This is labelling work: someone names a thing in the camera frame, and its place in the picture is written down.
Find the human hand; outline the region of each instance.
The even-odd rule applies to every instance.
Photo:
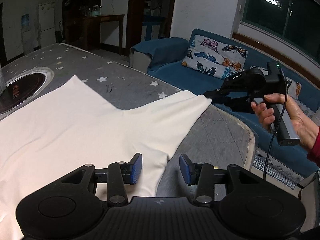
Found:
[[[272,104],[284,104],[285,95],[274,93],[265,95],[264,98]],[[259,117],[259,122],[262,126],[270,131],[270,124],[275,121],[273,109],[267,109],[265,103],[256,105],[252,102],[251,107]],[[290,96],[287,98],[286,110],[290,116],[295,132],[300,137],[300,145],[307,151],[311,151],[319,133],[319,127],[302,112],[300,107]]]

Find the blue sofa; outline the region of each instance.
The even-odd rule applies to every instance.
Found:
[[[147,71],[149,75],[182,90],[190,90],[196,95],[201,95],[208,90],[219,88],[222,85],[223,80],[202,74],[181,65],[191,40],[196,34],[226,44],[245,48],[248,51],[248,56],[244,64],[244,69],[249,69],[251,66],[266,68],[267,62],[274,61],[272,58],[255,49],[234,40],[199,29],[193,30],[189,42],[182,38],[145,41],[134,46],[132,51],[137,51],[150,56],[151,61]],[[284,73],[287,77],[301,83],[302,90],[298,98],[299,101],[309,107],[312,111],[316,112],[320,106],[320,91],[292,70],[284,68]],[[231,95],[231,97],[240,96],[245,96],[245,94],[233,93]],[[258,122],[258,118],[254,114],[233,112],[224,105],[215,106],[243,121],[255,132],[256,140],[259,142],[258,147],[265,152],[268,150],[271,135],[262,128]],[[277,141],[274,140],[271,155],[303,178],[310,176],[319,169],[313,162],[307,159],[307,152],[300,146],[281,147],[278,145]]]

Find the red sleeve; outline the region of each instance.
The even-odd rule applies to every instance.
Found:
[[[320,132],[318,133],[315,145],[312,150],[308,153],[308,160],[314,162],[320,167]]]

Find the doorway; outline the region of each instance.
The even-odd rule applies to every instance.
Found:
[[[5,47],[4,47],[4,39],[3,39],[3,29],[2,29],[2,8],[3,3],[0,4],[0,64],[1,67],[4,67],[7,65],[7,55],[5,53]]]
[[[126,48],[161,38],[169,38],[175,0],[129,0]]]

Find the table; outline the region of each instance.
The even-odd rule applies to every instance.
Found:
[[[70,28],[75,25],[81,26],[81,41],[78,45],[82,49],[100,48],[100,23],[119,22],[119,55],[122,55],[123,45],[123,18],[124,14],[119,15],[99,15],[84,18],[74,18],[65,24],[66,42],[72,44],[70,40]]]
[[[159,100],[162,93],[172,95],[180,91],[147,74],[66,44],[54,44],[37,50],[15,60],[2,70],[8,81],[19,74],[44,67],[50,68],[54,77],[35,98],[60,87],[73,75],[77,75],[115,107],[124,110]],[[180,154],[186,153],[193,162],[208,162],[221,169],[234,163],[250,170],[255,143],[253,132],[244,123],[210,105],[168,162],[157,196],[192,196],[194,193],[195,187],[186,186],[180,173]],[[216,200],[222,199],[225,196],[224,187],[216,187],[216,194]]]

